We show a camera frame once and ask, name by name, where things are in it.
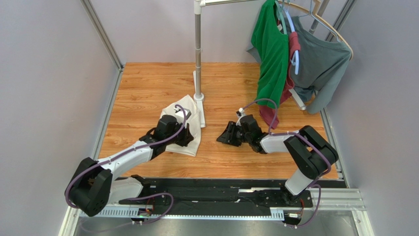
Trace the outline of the white cloth napkin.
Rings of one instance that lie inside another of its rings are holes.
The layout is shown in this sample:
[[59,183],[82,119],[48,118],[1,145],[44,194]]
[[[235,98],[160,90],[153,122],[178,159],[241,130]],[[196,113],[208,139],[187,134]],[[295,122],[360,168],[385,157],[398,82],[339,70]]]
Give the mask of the white cloth napkin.
[[186,147],[181,147],[177,144],[168,145],[166,147],[166,151],[195,157],[201,143],[201,111],[198,109],[193,98],[190,95],[186,95],[182,99],[173,102],[166,108],[162,109],[160,117],[163,115],[172,115],[175,116],[178,121],[182,122],[183,114],[181,111],[177,112],[177,109],[175,108],[175,105],[177,104],[181,105],[186,111],[186,122],[189,125],[189,131],[193,137],[193,140]]

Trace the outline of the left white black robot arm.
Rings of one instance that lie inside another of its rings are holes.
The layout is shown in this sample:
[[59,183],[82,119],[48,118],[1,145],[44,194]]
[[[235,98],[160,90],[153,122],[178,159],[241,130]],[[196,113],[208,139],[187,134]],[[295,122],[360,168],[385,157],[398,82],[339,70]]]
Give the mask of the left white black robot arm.
[[144,188],[144,181],[120,176],[161,155],[169,145],[186,147],[193,140],[187,118],[163,115],[156,127],[130,147],[100,160],[83,159],[64,192],[65,200],[70,207],[92,217],[109,203],[136,198]]

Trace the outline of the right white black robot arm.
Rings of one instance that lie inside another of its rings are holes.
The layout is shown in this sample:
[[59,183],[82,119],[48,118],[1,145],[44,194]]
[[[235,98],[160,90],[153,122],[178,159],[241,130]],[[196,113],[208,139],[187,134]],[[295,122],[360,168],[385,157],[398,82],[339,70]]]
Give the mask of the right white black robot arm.
[[235,147],[247,143],[259,154],[289,153],[298,168],[285,182],[284,191],[290,197],[312,186],[330,172],[339,159],[335,148],[312,126],[306,125],[294,132],[268,133],[262,131],[252,115],[242,116],[237,122],[230,121],[216,140]]

